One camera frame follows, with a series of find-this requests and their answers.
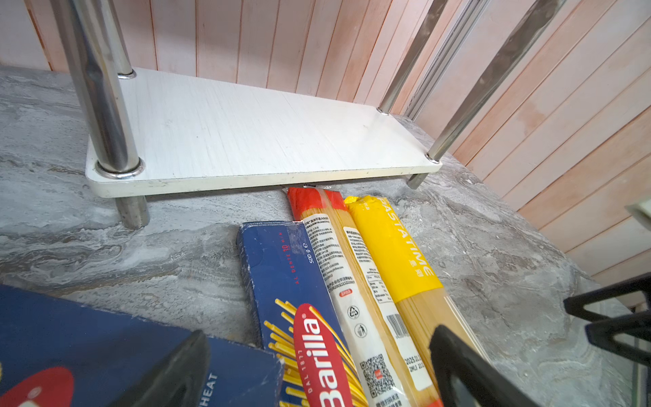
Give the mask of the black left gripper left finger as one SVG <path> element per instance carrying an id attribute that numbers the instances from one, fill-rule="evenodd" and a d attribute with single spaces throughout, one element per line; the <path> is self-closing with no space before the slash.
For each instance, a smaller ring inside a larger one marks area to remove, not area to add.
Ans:
<path id="1" fill-rule="evenodd" d="M 197 406 L 210 357 L 208 337 L 196 330 L 111 405 Z"/>

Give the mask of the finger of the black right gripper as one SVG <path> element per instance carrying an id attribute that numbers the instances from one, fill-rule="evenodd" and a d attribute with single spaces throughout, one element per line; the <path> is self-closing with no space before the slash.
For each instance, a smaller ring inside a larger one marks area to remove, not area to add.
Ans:
<path id="1" fill-rule="evenodd" d="M 617 299 L 631 293 L 641 293 L 648 309 L 650 309 L 649 272 L 640 276 L 632 277 L 623 282 L 612 284 L 605 288 L 599 288 L 588 293 L 566 298 L 563 301 L 563 305 L 566 313 L 569 315 L 587 322 L 601 322 L 610 319 L 610 317 L 588 310 L 588 305 L 594 305 L 610 299 Z"/>
<path id="2" fill-rule="evenodd" d="M 649 311 L 593 322 L 585 330 L 590 344 L 643 366 L 650 366 Z"/>

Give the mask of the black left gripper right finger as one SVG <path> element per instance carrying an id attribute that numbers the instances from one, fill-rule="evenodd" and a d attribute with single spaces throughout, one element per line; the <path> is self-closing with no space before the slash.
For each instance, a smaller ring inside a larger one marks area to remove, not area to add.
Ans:
<path id="1" fill-rule="evenodd" d="M 429 349 L 444 406 L 536 404 L 444 325 L 435 329 Z"/>

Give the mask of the red spaghetti bag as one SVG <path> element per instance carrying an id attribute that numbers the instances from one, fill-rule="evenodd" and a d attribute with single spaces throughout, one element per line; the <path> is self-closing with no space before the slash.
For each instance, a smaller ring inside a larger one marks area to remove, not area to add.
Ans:
<path id="1" fill-rule="evenodd" d="M 439 406 L 442 400 L 342 195 L 289 188 L 371 406 Z"/>

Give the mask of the yellow Pastatime spaghetti bag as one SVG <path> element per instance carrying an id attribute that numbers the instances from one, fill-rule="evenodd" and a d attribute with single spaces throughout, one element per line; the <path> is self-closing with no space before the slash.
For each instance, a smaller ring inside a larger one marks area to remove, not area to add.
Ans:
<path id="1" fill-rule="evenodd" d="M 445 325 L 484 359 L 488 354 L 387 198 L 348 197 L 345 205 L 414 340 L 434 374 L 429 344 Z"/>

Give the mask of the blue Barilla spaghetti bag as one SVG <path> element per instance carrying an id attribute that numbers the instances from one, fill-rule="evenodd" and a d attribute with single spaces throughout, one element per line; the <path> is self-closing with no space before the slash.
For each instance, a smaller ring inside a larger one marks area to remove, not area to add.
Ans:
<path id="1" fill-rule="evenodd" d="M 369 404 L 304 225 L 240 226 L 237 247 L 261 346 L 281 361 L 281 406 Z"/>

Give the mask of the blue Barilla rigatoni box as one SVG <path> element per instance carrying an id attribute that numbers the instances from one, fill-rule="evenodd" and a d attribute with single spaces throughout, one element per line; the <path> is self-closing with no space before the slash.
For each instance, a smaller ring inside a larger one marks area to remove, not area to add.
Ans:
<path id="1" fill-rule="evenodd" d="M 2 286 L 1 403 L 110 406 L 192 332 Z M 210 367 L 197 406 L 278 404 L 274 356 L 206 336 Z"/>

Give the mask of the white two-tier shelf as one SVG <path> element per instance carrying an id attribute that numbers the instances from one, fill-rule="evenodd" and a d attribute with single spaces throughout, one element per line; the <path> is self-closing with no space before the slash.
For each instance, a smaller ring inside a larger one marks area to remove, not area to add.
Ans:
<path id="1" fill-rule="evenodd" d="M 561 9 L 537 1 L 432 147 L 390 116 L 444 8 L 435 2 L 378 107 L 161 71 L 135 71 L 110 1 L 52 4 L 90 141 L 85 176 L 125 227 L 149 223 L 146 199 L 174 193 L 409 177 L 442 156 Z"/>

